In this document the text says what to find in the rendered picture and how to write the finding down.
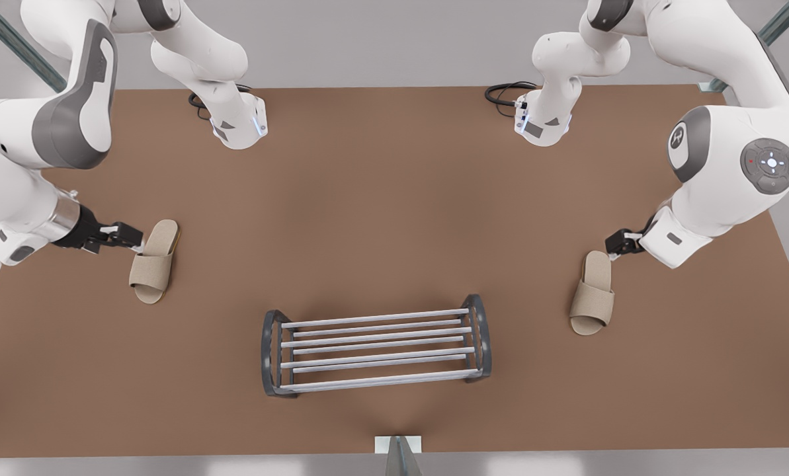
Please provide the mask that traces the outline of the beige slipper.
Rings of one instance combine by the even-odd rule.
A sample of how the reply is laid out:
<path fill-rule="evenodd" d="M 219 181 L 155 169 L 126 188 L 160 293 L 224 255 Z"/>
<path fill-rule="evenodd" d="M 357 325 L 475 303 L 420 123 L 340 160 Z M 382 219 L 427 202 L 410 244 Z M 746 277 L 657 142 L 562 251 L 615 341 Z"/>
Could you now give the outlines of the beige slipper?
<path fill-rule="evenodd" d="M 167 292 L 179 235 L 177 221 L 161 220 L 153 227 L 142 253 L 134 257 L 128 283 L 143 303 L 155 304 Z"/>
<path fill-rule="evenodd" d="M 609 256 L 599 251 L 588 253 L 569 310 L 570 325 L 576 334 L 588 337 L 609 325 L 615 298 L 611 284 Z"/>

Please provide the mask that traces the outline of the grey metal shoe rack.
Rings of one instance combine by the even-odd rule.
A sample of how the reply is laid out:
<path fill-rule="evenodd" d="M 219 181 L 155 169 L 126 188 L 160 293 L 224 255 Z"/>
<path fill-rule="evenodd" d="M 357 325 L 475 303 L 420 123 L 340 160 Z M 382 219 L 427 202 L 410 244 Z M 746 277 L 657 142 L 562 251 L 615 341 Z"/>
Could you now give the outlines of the grey metal shoe rack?
<path fill-rule="evenodd" d="M 433 381 L 487 379 L 493 359 L 481 296 L 459 307 L 294 321 L 265 313 L 261 379 L 269 397 Z"/>

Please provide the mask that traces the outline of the silver frame post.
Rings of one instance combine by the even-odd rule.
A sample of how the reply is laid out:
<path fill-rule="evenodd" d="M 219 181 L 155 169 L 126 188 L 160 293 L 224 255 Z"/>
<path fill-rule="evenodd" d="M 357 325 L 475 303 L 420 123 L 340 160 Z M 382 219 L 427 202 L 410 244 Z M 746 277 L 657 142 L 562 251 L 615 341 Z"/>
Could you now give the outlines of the silver frame post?
<path fill-rule="evenodd" d="M 385 476 L 423 476 L 415 457 L 421 452 L 421 436 L 375 436 L 375 453 L 386 454 Z"/>
<path fill-rule="evenodd" d="M 764 42 L 764 45 L 770 46 L 779 36 L 784 34 L 789 28 L 789 0 L 781 6 L 778 12 L 772 18 L 769 18 L 766 24 L 757 31 L 757 37 Z M 714 78 L 709 82 L 702 82 L 697 85 L 703 93 L 723 93 L 729 84 L 721 81 L 720 78 Z"/>
<path fill-rule="evenodd" d="M 31 72 L 49 85 L 56 93 L 61 93 L 67 81 L 55 67 L 44 58 L 0 13 L 0 41 L 12 51 Z"/>

